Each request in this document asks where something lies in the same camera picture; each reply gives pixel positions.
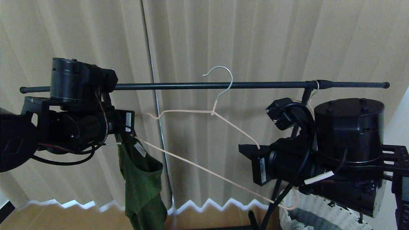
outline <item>screw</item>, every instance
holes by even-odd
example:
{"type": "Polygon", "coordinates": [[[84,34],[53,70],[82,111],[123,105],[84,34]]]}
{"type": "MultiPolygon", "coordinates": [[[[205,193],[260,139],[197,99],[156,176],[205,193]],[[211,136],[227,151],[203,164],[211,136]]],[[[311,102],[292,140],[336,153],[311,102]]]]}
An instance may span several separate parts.
{"type": "Polygon", "coordinates": [[[363,106],[362,108],[361,108],[361,112],[363,112],[363,113],[366,113],[366,112],[368,112],[369,111],[369,108],[367,107],[367,106],[363,106]]]}

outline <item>curtain fold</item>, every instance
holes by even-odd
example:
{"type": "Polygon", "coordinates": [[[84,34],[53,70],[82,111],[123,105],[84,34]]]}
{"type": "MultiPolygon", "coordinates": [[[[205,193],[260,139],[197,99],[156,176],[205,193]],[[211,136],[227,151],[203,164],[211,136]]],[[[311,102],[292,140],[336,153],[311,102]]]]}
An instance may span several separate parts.
{"type": "MultiPolygon", "coordinates": [[[[119,83],[151,83],[152,70],[140,1],[4,1],[0,12],[1,107],[20,114],[24,96],[20,86],[48,86],[53,57],[114,69],[119,83]]],[[[49,93],[30,96],[48,97],[49,93]]],[[[136,114],[156,108],[151,91],[115,91],[112,104],[136,114]]],[[[135,118],[137,135],[161,146],[157,121],[135,118]]],[[[109,137],[107,142],[115,142],[109,137]]],[[[166,165],[164,155],[147,147],[166,165]]],[[[56,161],[83,156],[36,155],[56,161]]],[[[116,146],[101,147],[88,162],[52,166],[30,159],[23,166],[0,174],[0,188],[14,206],[29,200],[77,200],[98,206],[116,200],[125,204],[124,181],[116,146]]],[[[162,199],[172,205],[166,167],[162,199]]]]}
{"type": "MultiPolygon", "coordinates": [[[[405,1],[149,1],[143,0],[153,71],[158,82],[389,81],[385,89],[320,90],[311,105],[345,97],[385,103],[391,118],[409,84],[409,4],[405,1]]],[[[221,90],[159,93],[161,110],[211,110],[221,90]]],[[[275,99],[301,98],[299,89],[232,89],[216,111],[260,144],[289,135],[275,128],[264,109],[275,99]]],[[[166,114],[167,150],[270,196],[274,183],[252,182],[250,161],[238,144],[252,142],[207,114],[166,114]]],[[[191,199],[223,205],[255,196],[212,175],[168,159],[176,208],[191,199]]]]}

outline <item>brown floor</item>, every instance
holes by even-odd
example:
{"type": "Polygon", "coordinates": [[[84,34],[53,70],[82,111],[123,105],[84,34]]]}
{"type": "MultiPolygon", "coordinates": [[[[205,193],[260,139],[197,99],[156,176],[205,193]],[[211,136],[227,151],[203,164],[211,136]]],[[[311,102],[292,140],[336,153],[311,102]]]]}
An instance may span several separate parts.
{"type": "MultiPolygon", "coordinates": [[[[247,210],[241,210],[234,204],[228,204],[223,211],[208,204],[203,212],[198,213],[192,206],[182,213],[168,216],[165,229],[198,229],[249,225],[248,210],[253,210],[259,223],[265,210],[251,205],[247,210]]],[[[277,229],[278,213],[270,218],[268,229],[277,229]]],[[[123,209],[118,205],[107,205],[101,211],[95,206],[88,209],[80,205],[63,208],[58,202],[30,202],[15,209],[3,223],[1,230],[77,230],[77,229],[132,229],[123,209]]]]}

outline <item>laundry basket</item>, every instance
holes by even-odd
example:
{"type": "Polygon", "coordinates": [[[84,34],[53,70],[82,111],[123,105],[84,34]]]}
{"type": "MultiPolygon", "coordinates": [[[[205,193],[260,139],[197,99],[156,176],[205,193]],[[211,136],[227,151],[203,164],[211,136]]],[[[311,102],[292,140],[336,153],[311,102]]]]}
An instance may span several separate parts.
{"type": "MultiPolygon", "coordinates": [[[[295,210],[280,208],[280,227],[282,230],[290,230],[290,222],[295,219],[306,226],[314,227],[314,230],[373,230],[363,221],[358,223],[358,217],[337,205],[328,205],[329,200],[320,196],[304,195],[299,191],[299,204],[295,210]]],[[[281,202],[290,207],[294,204],[294,192],[290,193],[281,202]]]]}

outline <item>white label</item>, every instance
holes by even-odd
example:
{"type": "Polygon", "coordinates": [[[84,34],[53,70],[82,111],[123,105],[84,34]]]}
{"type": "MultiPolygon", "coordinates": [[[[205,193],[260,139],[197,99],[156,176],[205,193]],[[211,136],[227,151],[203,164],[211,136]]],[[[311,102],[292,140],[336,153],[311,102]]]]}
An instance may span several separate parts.
{"type": "Polygon", "coordinates": [[[146,150],[145,148],[139,143],[137,142],[134,147],[139,151],[139,153],[143,156],[146,157],[146,150]]]}
{"type": "MultiPolygon", "coordinates": [[[[127,126],[129,126],[129,127],[131,126],[131,118],[132,118],[132,114],[131,113],[126,113],[126,122],[125,122],[125,124],[127,126]]],[[[125,131],[130,132],[130,128],[126,127],[125,131]]]]}
{"type": "Polygon", "coordinates": [[[261,170],[261,182],[264,183],[267,180],[267,178],[265,176],[264,158],[260,159],[260,170],[261,170]]]}

